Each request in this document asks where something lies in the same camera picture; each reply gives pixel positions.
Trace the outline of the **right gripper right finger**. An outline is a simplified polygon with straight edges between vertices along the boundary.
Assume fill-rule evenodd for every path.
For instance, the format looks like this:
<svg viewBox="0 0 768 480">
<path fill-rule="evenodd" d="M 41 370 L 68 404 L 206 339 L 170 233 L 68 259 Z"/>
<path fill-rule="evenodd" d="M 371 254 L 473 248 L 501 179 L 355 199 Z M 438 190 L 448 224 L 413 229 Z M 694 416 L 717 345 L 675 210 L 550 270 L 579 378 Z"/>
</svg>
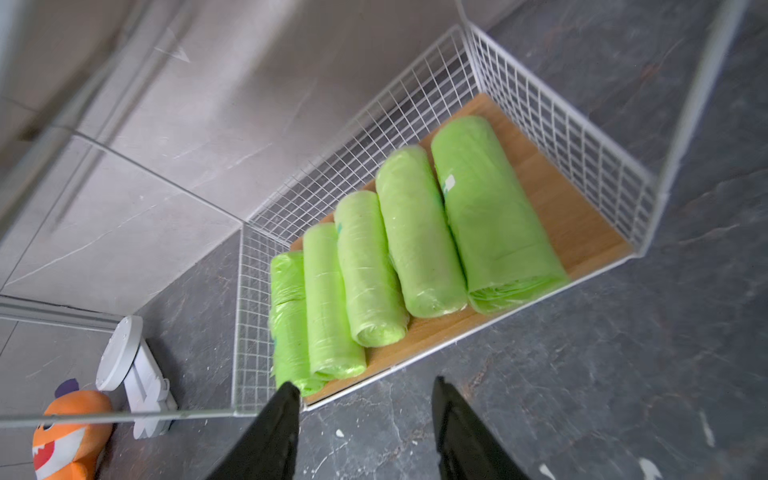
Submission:
<svg viewBox="0 0 768 480">
<path fill-rule="evenodd" d="M 431 405 L 441 479 L 529 479 L 443 376 L 434 381 Z"/>
</svg>

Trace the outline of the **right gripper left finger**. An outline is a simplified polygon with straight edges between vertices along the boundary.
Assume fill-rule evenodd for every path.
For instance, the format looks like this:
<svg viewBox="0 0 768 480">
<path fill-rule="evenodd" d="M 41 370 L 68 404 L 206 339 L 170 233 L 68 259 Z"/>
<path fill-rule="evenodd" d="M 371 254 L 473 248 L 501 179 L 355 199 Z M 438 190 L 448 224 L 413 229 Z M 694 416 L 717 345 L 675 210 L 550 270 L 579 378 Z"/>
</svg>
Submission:
<svg viewBox="0 0 768 480">
<path fill-rule="evenodd" d="M 299 446 L 300 391 L 282 384 L 208 479 L 292 479 Z"/>
</svg>

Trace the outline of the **green roll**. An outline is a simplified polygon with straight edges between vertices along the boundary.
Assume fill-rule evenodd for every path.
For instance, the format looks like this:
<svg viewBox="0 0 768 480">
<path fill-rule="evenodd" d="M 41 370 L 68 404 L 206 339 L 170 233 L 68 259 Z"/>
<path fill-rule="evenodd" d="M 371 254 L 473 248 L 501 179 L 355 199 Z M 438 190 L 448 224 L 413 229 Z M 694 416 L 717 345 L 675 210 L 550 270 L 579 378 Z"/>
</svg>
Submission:
<svg viewBox="0 0 768 480">
<path fill-rule="evenodd" d="M 399 342 L 410 315 L 390 260 L 377 194 L 362 190 L 345 196 L 334 222 L 352 338 L 366 348 Z"/>
<path fill-rule="evenodd" d="M 570 281 L 491 124 L 447 123 L 431 153 L 472 308 L 492 315 Z"/>
<path fill-rule="evenodd" d="M 465 277 L 425 149 L 413 145 L 392 152 L 375 188 L 408 312 L 436 318 L 464 309 Z"/>
<path fill-rule="evenodd" d="M 274 257 L 270 280 L 269 328 L 276 387 L 290 382 L 302 397 L 309 397 L 326 381 L 310 369 L 303 253 L 291 251 Z"/>
<path fill-rule="evenodd" d="M 351 335 L 337 241 L 332 223 L 311 227 L 303 238 L 310 370 L 325 380 L 367 368 L 365 350 Z"/>
</svg>

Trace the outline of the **green roll bottom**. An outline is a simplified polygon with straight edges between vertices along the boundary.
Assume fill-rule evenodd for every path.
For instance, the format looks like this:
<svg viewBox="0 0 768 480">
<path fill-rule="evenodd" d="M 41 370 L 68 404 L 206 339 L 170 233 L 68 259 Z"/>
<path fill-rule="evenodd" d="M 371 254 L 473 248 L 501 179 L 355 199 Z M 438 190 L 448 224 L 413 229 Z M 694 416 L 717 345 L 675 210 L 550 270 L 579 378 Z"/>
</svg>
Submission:
<svg viewBox="0 0 768 480">
<path fill-rule="evenodd" d="M 491 124 L 447 123 L 431 153 L 472 308 L 492 315 L 570 281 Z"/>
</svg>

